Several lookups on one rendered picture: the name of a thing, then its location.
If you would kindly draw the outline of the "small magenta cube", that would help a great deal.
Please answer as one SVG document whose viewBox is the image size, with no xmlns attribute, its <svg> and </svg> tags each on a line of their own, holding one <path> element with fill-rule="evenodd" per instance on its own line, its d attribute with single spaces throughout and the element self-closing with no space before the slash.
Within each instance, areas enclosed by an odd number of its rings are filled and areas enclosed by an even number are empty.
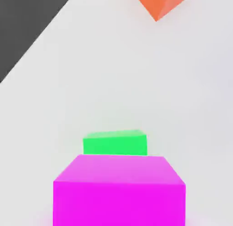
<svg viewBox="0 0 233 226">
<path fill-rule="evenodd" d="M 53 183 L 53 226 L 185 226 L 185 216 L 185 183 L 161 156 L 82 154 Z"/>
</svg>

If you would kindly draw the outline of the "small green cube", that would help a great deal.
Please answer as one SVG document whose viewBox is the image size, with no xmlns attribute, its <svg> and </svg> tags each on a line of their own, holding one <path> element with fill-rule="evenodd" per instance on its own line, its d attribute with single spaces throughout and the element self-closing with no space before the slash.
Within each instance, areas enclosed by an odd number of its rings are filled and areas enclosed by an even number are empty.
<svg viewBox="0 0 233 226">
<path fill-rule="evenodd" d="M 147 155 L 147 135 L 141 130 L 96 132 L 83 138 L 84 154 Z"/>
</svg>

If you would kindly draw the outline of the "large orange box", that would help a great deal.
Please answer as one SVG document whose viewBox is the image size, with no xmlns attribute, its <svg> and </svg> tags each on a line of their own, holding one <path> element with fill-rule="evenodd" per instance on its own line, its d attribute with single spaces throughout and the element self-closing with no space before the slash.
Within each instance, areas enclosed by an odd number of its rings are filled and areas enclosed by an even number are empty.
<svg viewBox="0 0 233 226">
<path fill-rule="evenodd" d="M 184 0 L 139 0 L 155 21 L 163 18 Z"/>
</svg>

